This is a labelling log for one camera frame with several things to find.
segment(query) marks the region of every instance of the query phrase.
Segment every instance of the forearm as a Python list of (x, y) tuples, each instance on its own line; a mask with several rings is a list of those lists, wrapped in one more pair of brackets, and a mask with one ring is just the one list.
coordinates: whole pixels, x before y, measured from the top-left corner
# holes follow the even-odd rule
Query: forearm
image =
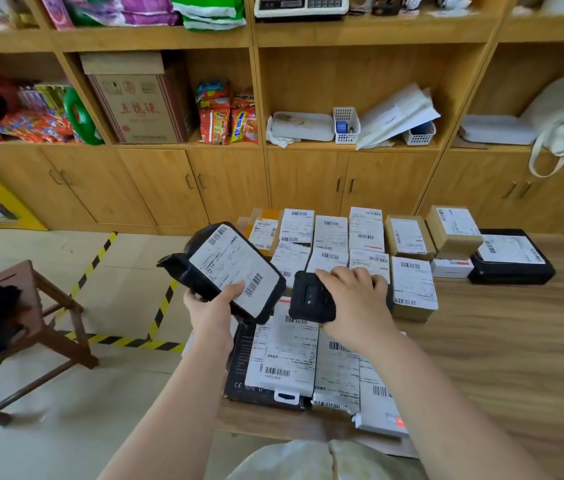
[(408, 337), (388, 331), (366, 351), (433, 480), (548, 479), (511, 437)]
[(226, 347), (196, 340), (100, 480), (201, 480), (228, 353)]

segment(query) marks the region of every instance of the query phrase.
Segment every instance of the white tote bag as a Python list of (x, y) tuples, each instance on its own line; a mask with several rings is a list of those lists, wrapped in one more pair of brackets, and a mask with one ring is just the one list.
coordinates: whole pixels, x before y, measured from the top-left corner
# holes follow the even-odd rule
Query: white tote bag
[[(544, 88), (520, 116), (520, 120), (529, 123), (539, 133), (528, 161), (528, 169), (536, 177), (550, 177), (564, 166), (564, 77)], [(558, 157), (558, 163), (549, 175), (540, 175), (535, 170), (535, 162), (542, 147)]]

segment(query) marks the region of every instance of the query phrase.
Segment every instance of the person's left hand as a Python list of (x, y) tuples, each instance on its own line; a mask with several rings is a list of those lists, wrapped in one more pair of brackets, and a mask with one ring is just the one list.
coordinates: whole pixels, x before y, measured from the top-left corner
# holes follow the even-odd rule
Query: person's left hand
[(244, 282), (228, 285), (212, 301), (201, 301), (187, 289), (184, 304), (191, 314), (196, 342), (212, 342), (213, 346), (233, 347), (230, 334), (230, 302), (244, 291)]

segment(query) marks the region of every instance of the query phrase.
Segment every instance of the person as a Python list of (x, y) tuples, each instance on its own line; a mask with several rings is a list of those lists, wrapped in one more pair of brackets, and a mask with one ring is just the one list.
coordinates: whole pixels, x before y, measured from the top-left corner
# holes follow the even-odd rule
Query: person
[[(326, 480), (338, 478), (334, 472), (351, 480), (550, 478), (397, 330), (386, 306), (384, 278), (365, 268), (336, 267), (317, 274), (336, 304), (336, 319), (325, 325), (326, 332), (368, 357), (393, 395), (425, 472), (414, 461), (366, 451), (359, 444), (295, 441), (254, 452), (230, 479)], [(186, 291), (184, 303), (195, 331), (192, 347), (100, 480), (204, 478), (232, 349), (229, 304), (243, 288), (243, 283), (228, 285), (206, 303)]]

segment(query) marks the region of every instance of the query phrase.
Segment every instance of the floor marking tape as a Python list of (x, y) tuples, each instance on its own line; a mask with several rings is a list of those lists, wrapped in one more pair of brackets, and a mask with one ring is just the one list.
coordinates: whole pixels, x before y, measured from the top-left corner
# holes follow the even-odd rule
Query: floor marking tape
[(168, 285), (168, 289), (162, 299), (161, 305), (159, 306), (158, 312), (155, 314), (155, 318), (153, 319), (153, 323), (150, 324), (149, 335), (146, 337), (149, 340), (156, 340), (158, 338), (158, 330), (159, 326), (161, 325), (162, 320), (166, 316), (166, 310), (168, 310), (168, 306), (170, 305), (170, 301), (173, 299), (173, 293), (175, 292), (175, 287), (179, 283), (175, 280), (170, 282)]
[[(117, 238), (116, 232), (112, 232), (111, 235), (108, 236), (108, 239), (104, 243), (104, 246), (102, 246), (102, 249), (99, 250), (97, 256), (95, 256), (95, 258), (88, 266), (84, 274), (82, 274), (82, 277), (75, 284), (75, 286), (73, 286), (73, 289), (70, 291), (71, 298), (75, 299), (75, 297), (77, 297), (77, 295), (82, 290), (82, 288), (84, 288), (87, 279), (90, 278), (90, 275), (93, 274), (93, 271), (95, 271), (97, 265), (102, 261), (102, 258), (104, 257), (108, 249), (111, 247), (111, 244), (113, 244), (115, 238)], [(57, 312), (57, 314), (53, 318), (51, 318), (51, 321), (48, 323), (48, 326), (51, 328), (55, 328), (55, 325), (57, 325), (57, 323), (62, 319), (62, 317), (65, 314), (66, 314), (66, 308), (62, 308), (59, 312)]]
[[(71, 340), (76, 339), (74, 331), (58, 330), (62, 335)], [(87, 333), (89, 344), (114, 345), (116, 347), (130, 347), (132, 349), (162, 350), (165, 352), (182, 353), (186, 344), (177, 342), (162, 342), (161, 340), (151, 339), (126, 339), (116, 335), (100, 335), (97, 333)]]

